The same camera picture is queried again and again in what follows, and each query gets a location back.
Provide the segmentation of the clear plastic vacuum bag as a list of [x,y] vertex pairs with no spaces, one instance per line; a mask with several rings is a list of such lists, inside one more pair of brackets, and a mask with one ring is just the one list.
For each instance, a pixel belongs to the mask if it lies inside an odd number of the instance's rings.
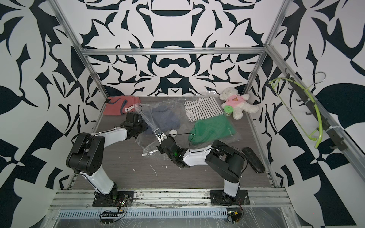
[[[185,109],[184,109],[183,103],[185,101],[196,100],[198,98],[200,98],[200,97],[162,99],[162,100],[158,100],[155,102],[142,103],[136,107],[137,111],[139,111],[140,114],[142,115],[143,120],[145,120],[145,122],[147,123],[147,130],[144,133],[142,133],[141,135],[139,135],[137,138],[138,145],[143,148],[143,152],[142,152],[143,157],[147,157],[147,156],[156,157],[157,152],[158,152],[157,146],[159,145],[159,141],[157,140],[156,136],[154,135],[154,131],[158,128],[157,124],[154,123],[153,118],[151,116],[147,116],[147,114],[143,113],[143,106],[145,106],[145,105],[152,106],[152,107],[166,105],[170,110],[172,110],[179,117],[181,126],[179,129],[176,130],[177,135],[172,136],[175,139],[175,141],[179,147],[189,148],[189,149],[198,149],[198,148],[206,147],[213,143],[213,141],[212,141],[212,142],[206,142],[206,143],[194,145],[194,144],[191,144],[191,142],[188,140],[188,137],[191,135],[190,131],[193,129],[195,122],[190,122],[188,120],[187,115],[185,114]],[[234,126],[234,123],[231,121],[231,119],[229,117],[227,117],[227,118],[229,119],[231,124]],[[223,139],[219,139],[219,140],[224,143],[233,143],[233,142],[242,140],[242,136],[239,133],[237,127],[234,126],[234,128],[237,131],[236,135],[227,137],[227,138],[223,138]],[[163,133],[166,136],[171,136],[169,134],[169,132],[170,131],[166,131],[166,132],[163,131]]]

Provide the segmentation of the blue tank top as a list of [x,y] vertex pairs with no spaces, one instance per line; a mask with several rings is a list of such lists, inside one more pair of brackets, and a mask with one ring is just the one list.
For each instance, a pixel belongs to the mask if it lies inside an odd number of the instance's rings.
[[143,113],[151,116],[161,131],[177,130],[181,126],[179,117],[166,105],[157,107],[145,105],[143,106]]

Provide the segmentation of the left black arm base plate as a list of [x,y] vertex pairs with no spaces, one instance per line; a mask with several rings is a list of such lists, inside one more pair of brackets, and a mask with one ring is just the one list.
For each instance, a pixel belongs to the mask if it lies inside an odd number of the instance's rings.
[[98,207],[123,207],[130,206],[134,199],[134,191],[118,191],[107,195],[94,192],[94,201],[92,206]]

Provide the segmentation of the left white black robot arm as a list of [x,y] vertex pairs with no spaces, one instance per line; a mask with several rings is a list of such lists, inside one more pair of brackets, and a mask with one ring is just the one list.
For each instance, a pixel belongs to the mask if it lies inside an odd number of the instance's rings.
[[104,149],[114,143],[137,138],[147,129],[141,114],[128,113],[126,120],[111,130],[79,133],[66,159],[66,166],[94,187],[97,206],[115,205],[120,199],[117,184],[102,167]]

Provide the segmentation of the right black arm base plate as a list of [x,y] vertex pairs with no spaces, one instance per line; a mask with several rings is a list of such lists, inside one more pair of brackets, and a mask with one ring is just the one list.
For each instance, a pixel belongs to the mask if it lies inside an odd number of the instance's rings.
[[218,206],[250,205],[250,199],[246,190],[238,190],[235,197],[223,192],[223,190],[210,190],[211,204]]

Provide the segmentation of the red tank top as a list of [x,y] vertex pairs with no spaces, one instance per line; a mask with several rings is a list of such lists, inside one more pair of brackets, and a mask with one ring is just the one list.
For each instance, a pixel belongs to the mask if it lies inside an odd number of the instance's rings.
[[106,99],[104,109],[105,116],[121,116],[135,111],[135,105],[140,104],[139,97],[134,96],[116,96]]

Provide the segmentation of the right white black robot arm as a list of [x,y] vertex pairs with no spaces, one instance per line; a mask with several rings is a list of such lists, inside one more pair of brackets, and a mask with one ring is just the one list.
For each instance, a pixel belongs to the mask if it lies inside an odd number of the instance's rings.
[[181,148],[172,136],[159,136],[158,151],[166,154],[180,168],[208,165],[224,179],[222,191],[211,191],[212,204],[231,206],[238,204],[240,178],[246,157],[222,141],[216,140],[212,145],[201,149]]

